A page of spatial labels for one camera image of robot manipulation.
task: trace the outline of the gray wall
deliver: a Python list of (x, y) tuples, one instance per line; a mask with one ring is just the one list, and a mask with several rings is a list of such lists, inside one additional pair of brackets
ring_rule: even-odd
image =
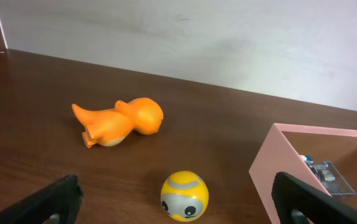
[(357, 0), (0, 0), (11, 49), (357, 110)]

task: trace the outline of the dark brown tabletop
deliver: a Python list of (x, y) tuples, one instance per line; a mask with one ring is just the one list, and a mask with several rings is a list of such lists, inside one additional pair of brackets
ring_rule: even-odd
[[(162, 107), (159, 133), (85, 147), (72, 103), (102, 110), (137, 97)], [(9, 50), (0, 54), (0, 210), (77, 174), (77, 223), (177, 223), (159, 205), (161, 186), (191, 170), (210, 193), (194, 223), (269, 223), (249, 167), (272, 123), (357, 129), (357, 112)]]

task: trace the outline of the toy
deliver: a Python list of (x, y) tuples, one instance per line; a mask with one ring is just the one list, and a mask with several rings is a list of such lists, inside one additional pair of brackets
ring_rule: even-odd
[(84, 126), (85, 145), (114, 146), (133, 129), (141, 134), (159, 131), (163, 120), (160, 106), (149, 98), (137, 98), (129, 103), (117, 101), (114, 109), (89, 111), (72, 104), (76, 118)]
[(181, 222), (199, 218), (209, 203), (206, 184), (190, 171), (171, 174), (161, 188), (160, 203), (167, 214)]

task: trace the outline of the pink box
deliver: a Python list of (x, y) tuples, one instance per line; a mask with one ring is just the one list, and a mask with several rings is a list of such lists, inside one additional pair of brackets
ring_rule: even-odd
[[(312, 146), (310, 146), (309, 149), (302, 149), (302, 152), (306, 152), (307, 155), (314, 158), (314, 160), (315, 157), (318, 157), (324, 160), (331, 160), (334, 163), (341, 163), (341, 161), (348, 161), (346, 158), (355, 154), (357, 151), (357, 131), (355, 130), (273, 124), (249, 170), (253, 183), (272, 223), (280, 223), (271, 196), (272, 184), (277, 172), (287, 172), (316, 189), (329, 194), (312, 171), (300, 159), (297, 149), (292, 146), (285, 133), (305, 133), (305, 137), (297, 138), (296, 143), (299, 145), (301, 141), (306, 141), (308, 138)], [(333, 136), (333, 138), (332, 140), (326, 140), (326, 143), (317, 143), (317, 141), (310, 140), (310, 138), (324, 138), (324, 135), (328, 137)], [(356, 143), (348, 144), (348, 141), (356, 141)], [(349, 203), (353, 203), (352, 206), (357, 205), (357, 202), (350, 201)]]

